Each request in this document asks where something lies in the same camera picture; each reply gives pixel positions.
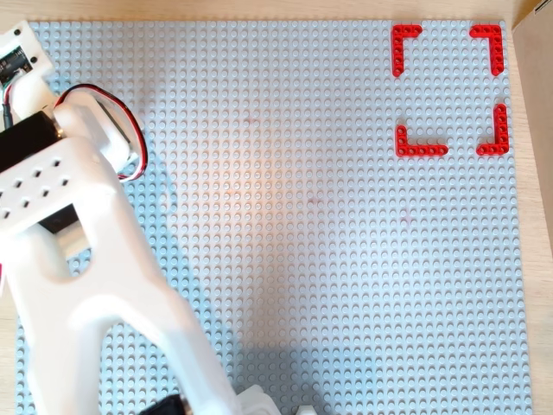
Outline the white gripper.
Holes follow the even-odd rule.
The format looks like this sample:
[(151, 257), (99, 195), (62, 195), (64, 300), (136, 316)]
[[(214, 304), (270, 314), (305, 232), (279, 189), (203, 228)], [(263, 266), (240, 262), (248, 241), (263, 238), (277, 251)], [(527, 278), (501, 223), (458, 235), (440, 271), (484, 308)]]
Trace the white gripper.
[(14, 119), (25, 119), (36, 112), (50, 108), (57, 97), (40, 75), (27, 73), (10, 83), (8, 93)]

